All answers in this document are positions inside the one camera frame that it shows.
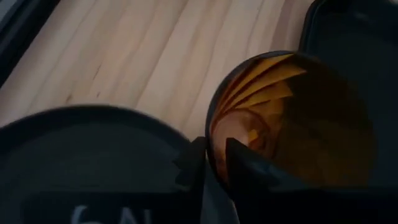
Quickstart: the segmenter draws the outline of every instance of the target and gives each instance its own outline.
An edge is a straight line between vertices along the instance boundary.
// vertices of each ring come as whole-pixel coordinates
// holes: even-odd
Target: black case
[[[0,18],[0,86],[60,0],[15,0]]]
[[[318,57],[358,90],[377,139],[371,185],[398,185],[398,4],[390,0],[316,0],[300,51]]]

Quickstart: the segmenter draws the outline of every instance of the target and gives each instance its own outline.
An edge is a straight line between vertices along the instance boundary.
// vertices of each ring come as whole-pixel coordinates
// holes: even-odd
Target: black plastic edge
[[[0,21],[0,33],[3,32],[3,28],[5,28],[12,17],[15,15],[16,11],[20,8],[20,6],[28,0],[17,0],[13,6],[6,12],[4,17]]]
[[[10,153],[15,146],[24,144],[47,131],[98,121],[134,125],[135,128],[147,131],[162,139],[176,151],[187,149],[190,144],[190,141],[180,132],[143,113],[107,105],[77,105],[39,112],[0,128],[2,144],[0,158]]]
[[[50,17],[60,0],[24,1],[0,33],[0,86]]]
[[[298,45],[298,51],[307,53],[308,43],[310,40],[310,33],[314,23],[314,17],[318,12],[320,6],[322,6],[328,0],[315,0],[308,8],[307,14],[305,15],[303,31],[301,33],[300,43]]]

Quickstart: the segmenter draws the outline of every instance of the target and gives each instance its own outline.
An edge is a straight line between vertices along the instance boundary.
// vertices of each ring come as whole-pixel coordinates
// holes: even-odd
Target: wood grain
[[[62,0],[0,89],[0,125],[65,105],[137,109],[202,135],[240,62],[297,48],[313,0]]]

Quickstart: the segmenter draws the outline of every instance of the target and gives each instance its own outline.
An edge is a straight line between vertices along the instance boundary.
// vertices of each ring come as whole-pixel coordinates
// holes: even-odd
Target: black lid
[[[0,142],[1,223],[200,221],[206,141],[143,114],[60,108],[0,129]]]

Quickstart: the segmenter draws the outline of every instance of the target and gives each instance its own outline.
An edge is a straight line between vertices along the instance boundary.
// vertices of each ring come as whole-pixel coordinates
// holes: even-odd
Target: light wooden table
[[[62,0],[0,89],[0,125],[48,108],[143,111],[189,138],[240,62],[298,46],[313,0]]]

